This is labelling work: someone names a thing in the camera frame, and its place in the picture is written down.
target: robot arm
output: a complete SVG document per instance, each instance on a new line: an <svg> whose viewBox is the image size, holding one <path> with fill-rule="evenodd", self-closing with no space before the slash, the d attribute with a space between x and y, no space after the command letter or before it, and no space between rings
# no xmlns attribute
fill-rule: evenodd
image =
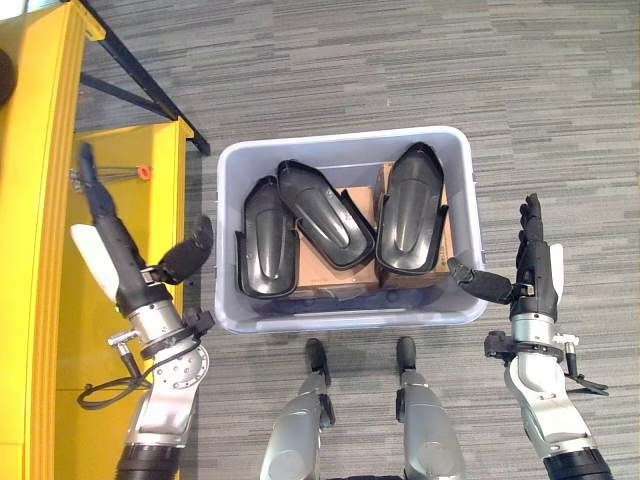
<svg viewBox="0 0 640 480"><path fill-rule="evenodd" d="M118 218L111 195L98 180L88 144L81 146L78 177L93 226L74 225L73 239L105 294L132 326L108 339L130 377L87 388L78 403L95 410L136 388L150 388L134 414L116 478L171 480L178 469L179 452L186 445L198 385L209 368L200 337L213 326L213 318L201 310L182 318L164 283L178 284L204 264L213 245L211 221L202 217L191 239L176 245L157 266L149 267ZM142 373L127 347L134 338L142 343L141 356L153 359L153 365ZM146 380L151 374L153 384ZM108 400L87 400L96 391L114 386L124 389Z"/></svg>
<svg viewBox="0 0 640 480"><path fill-rule="evenodd" d="M584 390L608 395L607 386L578 374L575 347L579 339L556 331L562 295L562 247L544 241L536 194L520 208L522 231L516 256L517 283L449 259L451 275L478 298L510 305L512 336L490 332L485 355L504 361L505 383L516 397L524 428L552 480L612 480L606 462L582 416L569 400L565 377ZM560 362L566 357L568 373Z"/></svg>

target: yellow shelving unit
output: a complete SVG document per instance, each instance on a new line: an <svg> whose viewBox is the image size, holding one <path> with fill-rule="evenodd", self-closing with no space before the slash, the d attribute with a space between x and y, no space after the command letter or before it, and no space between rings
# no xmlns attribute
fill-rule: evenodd
<svg viewBox="0 0 640 480"><path fill-rule="evenodd" d="M93 146L99 166L136 166L142 163L140 159L151 166L150 181L106 184L118 215L150 263L160 260L183 237L184 161L189 135L188 127L177 121L75 137L75 147L79 142ZM66 195L55 397L55 478L111 479L141 392L104 410L85 411L76 403L86 383L102 383L127 374L106 339L130 325L102 293L68 234L71 225L91 222L86 200L73 191L69 182ZM182 288L170 287L170 292L181 310Z"/></svg>
<svg viewBox="0 0 640 480"><path fill-rule="evenodd" d="M112 478L136 395L85 412L87 382L122 376L105 340L127 328L71 245L69 226L88 221L69 187L80 69L87 39L103 24L77 0L0 22L0 46L18 81L0 108L0 374L2 478ZM186 139L168 123L78 134L99 165L150 164L152 179L109 184L122 217L150 261L182 238ZM181 292L174 291L178 307Z"/></svg>

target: brown cardboard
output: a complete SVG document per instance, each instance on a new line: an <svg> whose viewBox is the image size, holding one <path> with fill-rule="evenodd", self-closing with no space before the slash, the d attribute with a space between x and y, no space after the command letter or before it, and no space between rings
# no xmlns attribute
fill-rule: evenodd
<svg viewBox="0 0 640 480"><path fill-rule="evenodd" d="M374 225L373 189L351 187L347 188L347 192L364 217ZM347 299L378 289L378 278L373 261L349 270L336 270L322 258L302 232L299 234L298 287L290 298Z"/></svg>
<svg viewBox="0 0 640 480"><path fill-rule="evenodd" d="M374 193L374 207L376 220L380 212L380 201L384 197L387 190L387 184L389 182L389 175L393 163L385 163L378 172L378 178L376 180L376 189ZM447 192L443 189L442 192L442 204L447 203ZM438 256L438 263L428 273L424 275L398 275L396 273L387 272L382 270L379 265L376 265L376 272L380 278L380 284L383 289L396 289L396 288L422 288L435 285L440 280L446 278L449 275L449 267L447 267L447 260L453 257L453 239L451 236L451 222L449 221L449 215L444 223L444 232L442 234L442 241L440 243L440 253Z"/></svg>

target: gray plastic bin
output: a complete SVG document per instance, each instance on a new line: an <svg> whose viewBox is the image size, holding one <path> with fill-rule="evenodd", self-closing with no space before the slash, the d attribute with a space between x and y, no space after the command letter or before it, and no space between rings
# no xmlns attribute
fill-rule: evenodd
<svg viewBox="0 0 640 480"><path fill-rule="evenodd" d="M241 229L244 199L259 178L293 158L322 170L337 188L373 186L383 163L395 161L419 141L434 148L444 168L456 256L484 269L471 149L461 131L420 127L236 143L218 162L215 316L220 325L237 333L335 330L453 325L482 315L486 302L466 294L450 278L429 288L381 291L344 301L257 300L238 288L235 231Z"/></svg>

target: black metal frame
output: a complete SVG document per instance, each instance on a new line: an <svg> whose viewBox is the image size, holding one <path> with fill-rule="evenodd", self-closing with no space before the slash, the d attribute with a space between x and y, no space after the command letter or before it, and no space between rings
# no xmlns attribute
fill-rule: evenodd
<svg viewBox="0 0 640 480"><path fill-rule="evenodd" d="M87 87L95 88L101 92L107 93L114 97L125 100L133 105L137 105L151 112L162 115L170 120L177 120L181 117L189 127L193 130L193 138L189 139L203 155L211 154L211 147L205 140L198 129L189 121L184 113L173 103L169 96L162 90L160 85L156 83L153 77L140 64L138 59L127 49L118 36L109 28L109 25L100 17L98 12L89 5L88 0L80 0L80 3L87 9L89 13L96 19L106 34L103 40L98 40L100 45L118 62L125 72L133 79L134 82L142 88L149 96L151 101L135 95L120 87L116 87L108 82L104 82L99 78L89 74L82 73L80 75L80 83Z"/></svg>

